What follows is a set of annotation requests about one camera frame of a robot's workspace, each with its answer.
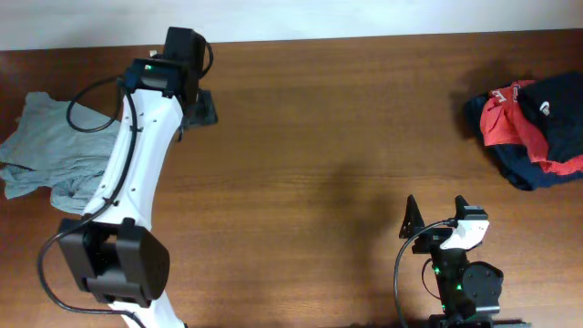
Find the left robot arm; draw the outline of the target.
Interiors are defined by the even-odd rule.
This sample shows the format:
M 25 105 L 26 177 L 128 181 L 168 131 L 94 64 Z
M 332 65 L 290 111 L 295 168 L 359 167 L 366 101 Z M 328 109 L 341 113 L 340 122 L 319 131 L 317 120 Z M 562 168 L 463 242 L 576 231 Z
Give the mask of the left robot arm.
M 182 327 L 166 293 L 170 257 L 152 234 L 152 204 L 173 141 L 218 122 L 211 93 L 199 87 L 212 67 L 210 43 L 190 28 L 169 28 L 163 50 L 136 58 L 115 77 L 120 121 L 105 173 L 80 219 L 63 219 L 39 252 L 37 271 L 58 244 L 82 292 L 129 327 Z

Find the black t-shirt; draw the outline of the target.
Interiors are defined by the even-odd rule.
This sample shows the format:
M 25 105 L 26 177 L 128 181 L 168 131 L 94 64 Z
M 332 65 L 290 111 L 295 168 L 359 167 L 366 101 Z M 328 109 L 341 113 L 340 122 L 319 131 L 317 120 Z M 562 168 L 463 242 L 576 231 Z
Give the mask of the black t-shirt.
M 550 160 L 565 163 L 582 154 L 580 72 L 567 72 L 521 87 L 517 100 L 524 117 L 545 137 Z

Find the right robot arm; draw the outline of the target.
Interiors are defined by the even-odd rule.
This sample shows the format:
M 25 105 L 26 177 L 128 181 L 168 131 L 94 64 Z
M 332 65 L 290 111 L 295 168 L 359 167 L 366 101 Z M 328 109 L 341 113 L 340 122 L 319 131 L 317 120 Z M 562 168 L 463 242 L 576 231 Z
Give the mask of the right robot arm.
M 407 249 L 429 257 L 425 266 L 434 273 L 442 312 L 432 314 L 425 325 L 432 328 L 504 328 L 530 327 L 521 319 L 496 321 L 501 311 L 500 296 L 504 274 L 484 261 L 469 261 L 467 254 L 482 244 L 489 228 L 488 214 L 480 206 L 469 204 L 463 196 L 455 197 L 455 215 L 426 224 L 414 196 L 406 200 L 399 238 L 404 245 L 394 264 L 394 302 L 399 322 L 408 325 L 399 296 L 400 264 Z

